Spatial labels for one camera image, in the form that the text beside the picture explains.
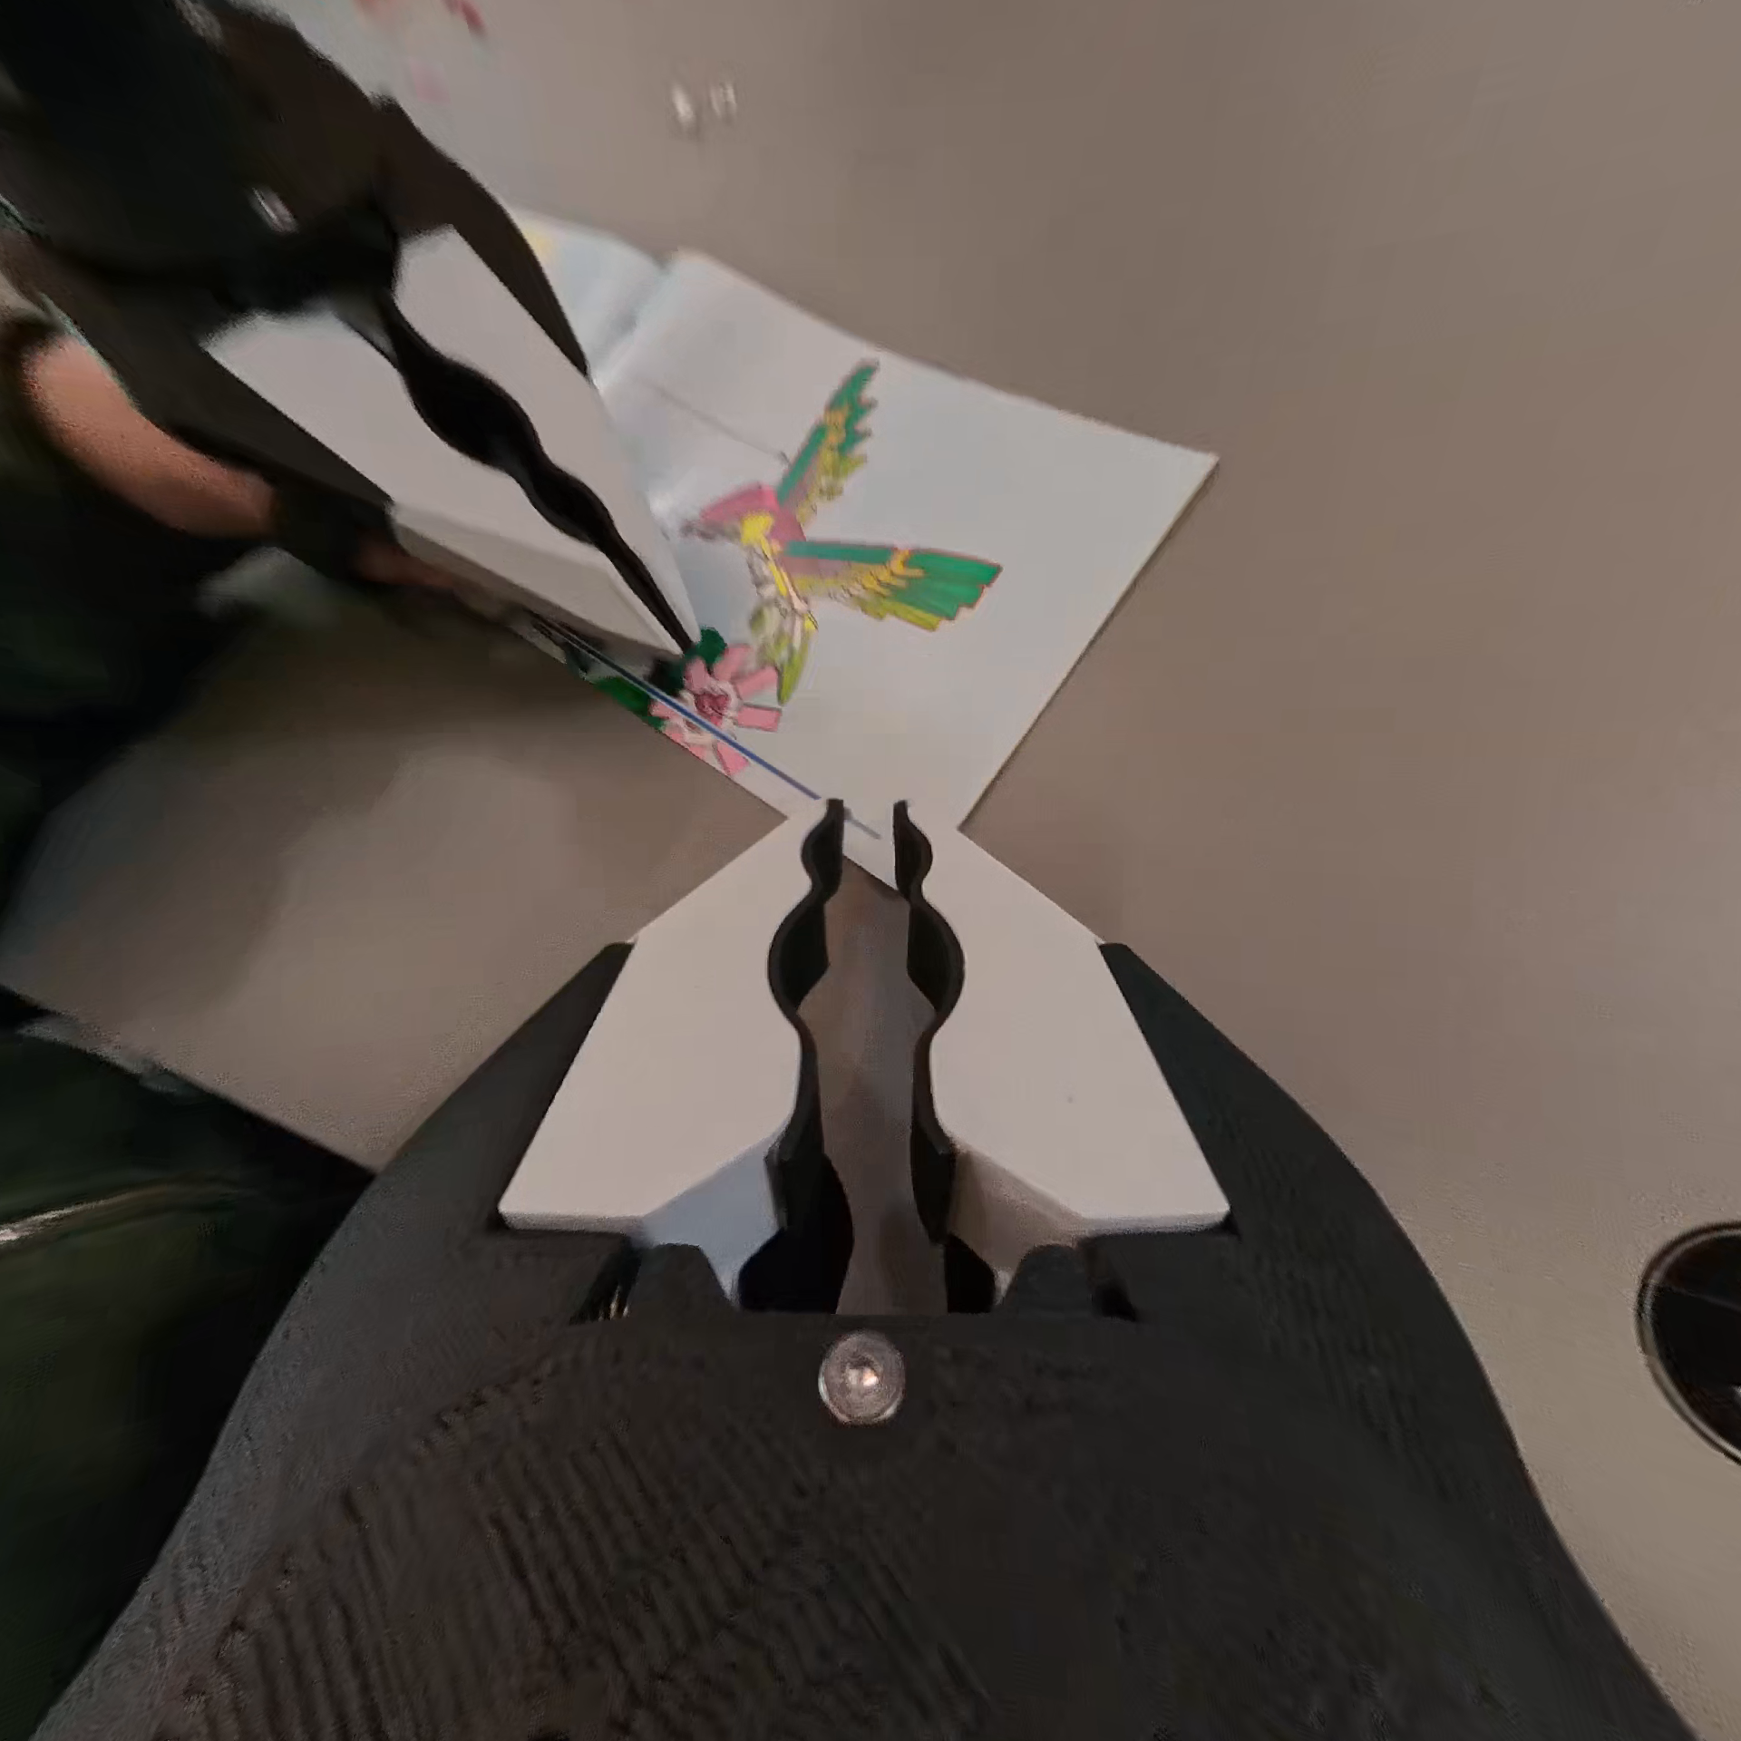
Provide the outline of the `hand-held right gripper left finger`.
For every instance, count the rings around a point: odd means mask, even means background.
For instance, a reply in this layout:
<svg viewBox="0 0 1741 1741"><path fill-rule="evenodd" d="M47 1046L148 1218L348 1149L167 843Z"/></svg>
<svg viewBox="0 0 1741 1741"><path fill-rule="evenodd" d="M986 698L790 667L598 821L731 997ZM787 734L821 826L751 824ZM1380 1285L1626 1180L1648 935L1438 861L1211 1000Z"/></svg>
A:
<svg viewBox="0 0 1741 1741"><path fill-rule="evenodd" d="M830 1167L801 1008L845 823L838 797L810 801L633 933L497 1202L508 1227L696 1251L743 1301Z"/></svg>

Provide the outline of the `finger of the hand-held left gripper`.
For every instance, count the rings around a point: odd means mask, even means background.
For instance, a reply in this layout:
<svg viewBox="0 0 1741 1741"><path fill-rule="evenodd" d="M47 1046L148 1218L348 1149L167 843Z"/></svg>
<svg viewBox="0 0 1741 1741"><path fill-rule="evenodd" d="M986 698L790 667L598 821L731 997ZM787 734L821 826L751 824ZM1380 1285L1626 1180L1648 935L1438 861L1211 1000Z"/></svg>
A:
<svg viewBox="0 0 1741 1741"><path fill-rule="evenodd" d="M210 358L381 496L408 552L674 658L683 574L573 331L555 326L513 293L332 293L228 322Z"/></svg>
<svg viewBox="0 0 1741 1741"><path fill-rule="evenodd" d="M384 215L384 351L431 433L388 485L404 542L598 639L682 652L676 556L522 230L417 128L384 130Z"/></svg>

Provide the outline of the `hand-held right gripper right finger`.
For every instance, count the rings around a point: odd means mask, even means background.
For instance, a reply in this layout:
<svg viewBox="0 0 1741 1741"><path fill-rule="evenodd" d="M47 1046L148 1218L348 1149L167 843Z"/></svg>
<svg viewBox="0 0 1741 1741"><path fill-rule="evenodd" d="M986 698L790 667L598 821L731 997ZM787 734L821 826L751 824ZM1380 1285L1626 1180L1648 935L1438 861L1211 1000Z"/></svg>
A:
<svg viewBox="0 0 1741 1741"><path fill-rule="evenodd" d="M908 1174L946 1309L1050 1247L1218 1229L1229 1202L1099 937L908 801L890 817L912 1055Z"/></svg>

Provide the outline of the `lego instruction booklet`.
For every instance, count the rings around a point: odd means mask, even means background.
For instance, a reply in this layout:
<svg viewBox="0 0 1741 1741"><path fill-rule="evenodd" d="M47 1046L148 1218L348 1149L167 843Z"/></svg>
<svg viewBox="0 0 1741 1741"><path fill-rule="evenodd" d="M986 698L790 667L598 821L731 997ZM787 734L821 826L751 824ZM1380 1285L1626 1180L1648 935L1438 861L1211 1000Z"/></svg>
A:
<svg viewBox="0 0 1741 1741"><path fill-rule="evenodd" d="M894 808L959 826L1215 456L881 349L694 251L518 211L698 634L562 654L711 772L894 881Z"/></svg>

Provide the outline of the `person's left forearm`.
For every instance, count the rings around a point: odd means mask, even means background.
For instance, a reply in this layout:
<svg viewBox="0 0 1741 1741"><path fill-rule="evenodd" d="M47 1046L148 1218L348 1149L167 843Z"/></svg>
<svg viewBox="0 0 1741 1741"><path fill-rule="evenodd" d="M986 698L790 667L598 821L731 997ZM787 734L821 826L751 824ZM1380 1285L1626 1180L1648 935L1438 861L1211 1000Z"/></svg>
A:
<svg viewBox="0 0 1741 1741"><path fill-rule="evenodd" d="M3 886L54 808L183 698L223 641L206 583L263 549L174 532L60 458L18 380L36 337L76 335L3 297Z"/></svg>

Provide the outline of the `person's left hand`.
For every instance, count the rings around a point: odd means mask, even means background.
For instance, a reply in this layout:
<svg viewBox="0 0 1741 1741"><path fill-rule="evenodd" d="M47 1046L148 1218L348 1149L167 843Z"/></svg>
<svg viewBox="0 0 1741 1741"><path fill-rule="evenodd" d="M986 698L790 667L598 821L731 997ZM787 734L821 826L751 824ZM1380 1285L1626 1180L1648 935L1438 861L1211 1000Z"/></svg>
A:
<svg viewBox="0 0 1741 1741"><path fill-rule="evenodd" d="M45 444L128 509L179 534L292 551L290 509L264 476L154 424L76 337L31 338L16 378Z"/></svg>

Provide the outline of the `person's dark green jacket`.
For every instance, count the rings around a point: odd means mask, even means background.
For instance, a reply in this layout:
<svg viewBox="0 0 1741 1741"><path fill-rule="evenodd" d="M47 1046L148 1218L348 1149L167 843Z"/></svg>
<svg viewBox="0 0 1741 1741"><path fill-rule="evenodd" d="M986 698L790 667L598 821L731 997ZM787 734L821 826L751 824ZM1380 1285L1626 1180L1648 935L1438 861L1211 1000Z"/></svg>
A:
<svg viewBox="0 0 1741 1741"><path fill-rule="evenodd" d="M154 1566L373 1178L3 993L3 1737L32 1735Z"/></svg>

